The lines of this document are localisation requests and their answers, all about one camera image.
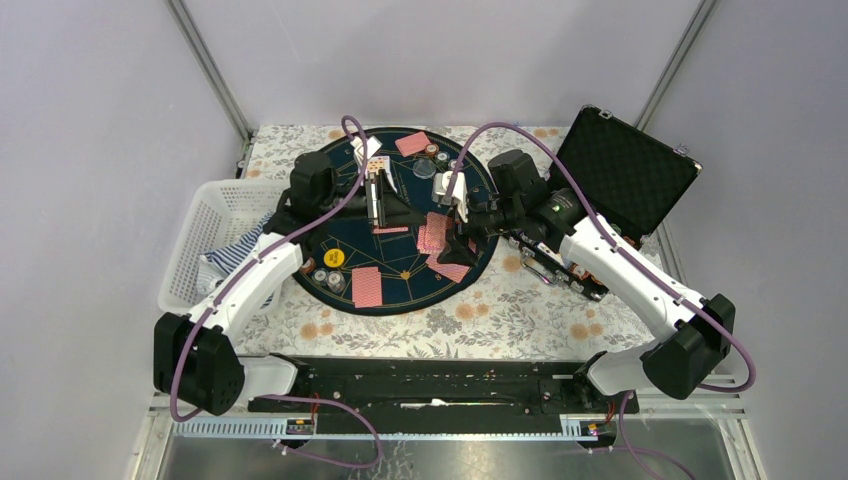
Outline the red card deck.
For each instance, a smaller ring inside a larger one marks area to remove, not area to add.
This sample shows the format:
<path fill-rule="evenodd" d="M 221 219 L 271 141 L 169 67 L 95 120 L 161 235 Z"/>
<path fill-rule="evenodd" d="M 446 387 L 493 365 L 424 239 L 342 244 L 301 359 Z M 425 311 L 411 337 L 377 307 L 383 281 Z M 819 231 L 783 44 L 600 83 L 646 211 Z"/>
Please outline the red card deck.
<path fill-rule="evenodd" d="M 421 254 L 440 254 L 447 245 L 446 235 L 454 220 L 437 212 L 428 212 L 426 223 L 418 229 L 417 249 Z"/>

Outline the red five chip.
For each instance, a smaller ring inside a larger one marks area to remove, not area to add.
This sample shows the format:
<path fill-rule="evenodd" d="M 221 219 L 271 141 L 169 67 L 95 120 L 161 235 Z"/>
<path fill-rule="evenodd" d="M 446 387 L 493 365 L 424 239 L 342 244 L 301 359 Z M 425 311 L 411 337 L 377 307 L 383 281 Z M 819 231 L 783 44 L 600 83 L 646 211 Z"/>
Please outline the red five chip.
<path fill-rule="evenodd" d="M 435 143 L 427 144 L 424 149 L 424 153 L 430 158 L 434 158 L 439 152 L 439 146 Z"/>
<path fill-rule="evenodd" d="M 300 272 L 304 275 L 308 275 L 312 273 L 316 269 L 316 261 L 314 258 L 309 258 L 305 261 L 305 263 L 301 266 Z"/>

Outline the green fifty chip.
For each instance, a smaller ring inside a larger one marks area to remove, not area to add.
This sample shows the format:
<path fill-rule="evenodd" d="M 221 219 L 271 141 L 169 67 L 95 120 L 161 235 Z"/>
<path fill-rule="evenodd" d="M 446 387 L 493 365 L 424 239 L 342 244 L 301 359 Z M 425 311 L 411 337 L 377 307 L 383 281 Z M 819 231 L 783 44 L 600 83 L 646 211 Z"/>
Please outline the green fifty chip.
<path fill-rule="evenodd" d="M 451 157 L 447 152 L 438 152 L 435 155 L 435 161 L 440 165 L 446 165 L 450 159 Z"/>

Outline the yellow dealer button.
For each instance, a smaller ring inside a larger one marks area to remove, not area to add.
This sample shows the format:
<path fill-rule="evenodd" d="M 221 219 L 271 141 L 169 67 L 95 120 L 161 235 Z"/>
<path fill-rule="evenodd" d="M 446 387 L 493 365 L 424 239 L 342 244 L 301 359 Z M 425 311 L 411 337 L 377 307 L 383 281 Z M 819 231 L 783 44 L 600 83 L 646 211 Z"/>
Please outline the yellow dealer button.
<path fill-rule="evenodd" d="M 337 269 L 344 265 L 346 260 L 345 252 L 340 248 L 331 248 L 323 255 L 323 263 L 326 267 Z"/>

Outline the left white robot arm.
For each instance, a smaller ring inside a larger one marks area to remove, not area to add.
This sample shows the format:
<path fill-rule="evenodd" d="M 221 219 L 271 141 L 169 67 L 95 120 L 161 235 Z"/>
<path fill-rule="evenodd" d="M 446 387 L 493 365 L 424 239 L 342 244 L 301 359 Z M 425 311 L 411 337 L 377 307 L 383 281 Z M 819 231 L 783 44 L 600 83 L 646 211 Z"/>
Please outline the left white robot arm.
<path fill-rule="evenodd" d="M 358 172 L 342 188 L 326 154 L 296 159 L 288 187 L 230 273 L 187 312 L 166 312 L 156 322 L 156 390 L 213 415 L 256 398 L 273 398 L 288 411 L 307 404 L 311 387 L 292 361 L 273 354 L 240 357 L 233 341 L 312 257 L 329 221 L 351 217 L 391 228 L 421 217 L 398 196 L 382 157 L 358 157 L 356 164 Z"/>

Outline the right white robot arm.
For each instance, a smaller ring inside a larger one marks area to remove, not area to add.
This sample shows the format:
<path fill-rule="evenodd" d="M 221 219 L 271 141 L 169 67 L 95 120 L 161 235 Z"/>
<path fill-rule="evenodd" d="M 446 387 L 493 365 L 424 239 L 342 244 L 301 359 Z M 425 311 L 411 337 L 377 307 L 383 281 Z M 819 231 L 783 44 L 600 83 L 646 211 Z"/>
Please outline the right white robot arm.
<path fill-rule="evenodd" d="M 620 352 L 601 352 L 576 373 L 575 402 L 597 412 L 613 395 L 655 387 L 683 400 L 721 363 L 732 346 L 735 307 L 725 296 L 704 299 L 647 261 L 617 235 L 589 204 L 574 180 L 553 190 L 521 150 L 489 163 L 497 194 L 477 208 L 469 205 L 459 168 L 433 180 L 434 201 L 448 206 L 455 225 L 443 254 L 449 263 L 473 263 L 467 243 L 482 233 L 518 232 L 553 248 L 585 268 L 621 299 L 654 336 L 652 342 Z"/>

